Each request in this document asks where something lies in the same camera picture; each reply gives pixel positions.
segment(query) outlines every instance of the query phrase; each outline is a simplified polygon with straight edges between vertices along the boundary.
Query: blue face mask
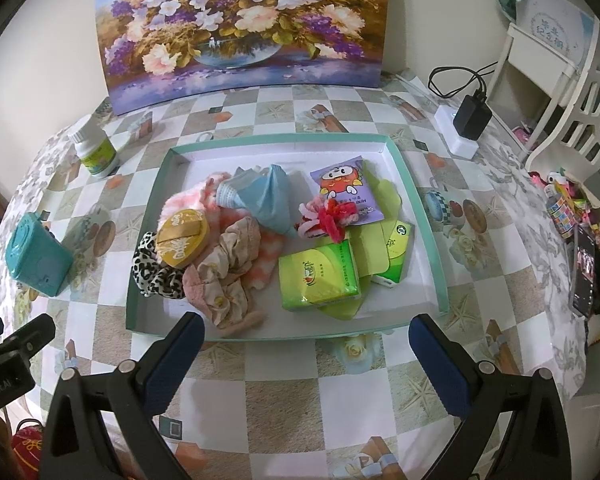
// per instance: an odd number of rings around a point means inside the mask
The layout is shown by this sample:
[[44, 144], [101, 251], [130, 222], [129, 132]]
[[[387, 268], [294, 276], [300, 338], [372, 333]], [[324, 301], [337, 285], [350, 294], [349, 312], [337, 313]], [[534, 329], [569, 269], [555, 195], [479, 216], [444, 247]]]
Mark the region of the blue face mask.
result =
[[220, 207], [246, 209], [267, 229], [295, 236], [289, 213], [289, 177], [277, 164], [260, 171], [238, 168], [230, 179], [221, 182], [216, 193]]

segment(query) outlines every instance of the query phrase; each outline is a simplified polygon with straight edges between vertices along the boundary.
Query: purple snack bag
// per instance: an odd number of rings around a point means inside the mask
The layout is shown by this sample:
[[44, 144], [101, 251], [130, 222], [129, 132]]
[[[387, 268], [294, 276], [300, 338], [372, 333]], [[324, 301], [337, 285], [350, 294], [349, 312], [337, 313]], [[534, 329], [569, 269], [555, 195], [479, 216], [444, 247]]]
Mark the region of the purple snack bag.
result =
[[362, 156], [357, 156], [310, 173], [311, 178], [320, 186], [321, 195], [335, 198], [338, 202], [356, 204], [360, 218], [351, 225], [371, 224], [371, 222], [384, 220], [384, 215], [363, 175], [362, 164]]

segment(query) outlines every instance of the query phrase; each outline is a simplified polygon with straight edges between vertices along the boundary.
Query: white power strip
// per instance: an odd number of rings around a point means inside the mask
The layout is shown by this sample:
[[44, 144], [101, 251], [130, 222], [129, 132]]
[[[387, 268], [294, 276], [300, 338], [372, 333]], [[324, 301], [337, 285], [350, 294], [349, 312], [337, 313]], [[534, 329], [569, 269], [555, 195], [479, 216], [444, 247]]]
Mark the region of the white power strip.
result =
[[455, 108], [447, 105], [440, 105], [434, 115], [434, 127], [437, 132], [445, 137], [446, 145], [449, 151], [457, 156], [471, 159], [478, 150], [478, 143], [475, 140], [460, 137], [454, 126]]

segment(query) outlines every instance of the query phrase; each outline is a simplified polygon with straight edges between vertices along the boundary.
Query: tissue brand logo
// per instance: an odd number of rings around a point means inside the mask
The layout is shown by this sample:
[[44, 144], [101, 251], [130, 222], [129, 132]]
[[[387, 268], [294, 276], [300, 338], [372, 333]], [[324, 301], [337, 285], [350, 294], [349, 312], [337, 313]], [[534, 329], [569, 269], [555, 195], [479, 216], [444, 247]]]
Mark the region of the tissue brand logo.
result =
[[315, 283], [315, 266], [311, 262], [304, 262], [304, 282], [307, 285]]

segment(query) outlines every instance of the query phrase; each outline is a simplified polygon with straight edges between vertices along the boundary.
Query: black charger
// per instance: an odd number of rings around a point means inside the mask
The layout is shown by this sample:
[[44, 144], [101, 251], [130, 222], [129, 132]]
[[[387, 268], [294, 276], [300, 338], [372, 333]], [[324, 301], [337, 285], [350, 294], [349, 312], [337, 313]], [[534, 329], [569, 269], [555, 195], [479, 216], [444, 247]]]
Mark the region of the black charger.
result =
[[[428, 88], [438, 97], [443, 99], [449, 99], [453, 97], [458, 92], [467, 88], [474, 80], [478, 80], [478, 89], [474, 92], [474, 95], [464, 96], [462, 104], [454, 116], [454, 128], [458, 132], [458, 135], [464, 137], [465, 139], [477, 140], [493, 116], [491, 109], [486, 104], [487, 85], [482, 78], [483, 75], [489, 75], [493, 73], [493, 70], [491, 72], [480, 74], [482, 70], [485, 70], [493, 65], [495, 65], [495, 63], [491, 63], [485, 67], [482, 67], [480, 70], [478, 70], [478, 72], [464, 66], [439, 66], [433, 69], [431, 74], [429, 74]], [[447, 70], [465, 70], [470, 72], [472, 77], [465, 85], [462, 85], [451, 92], [443, 94], [433, 82], [433, 77], [436, 74], [439, 74], [440, 72], [446, 72]]]

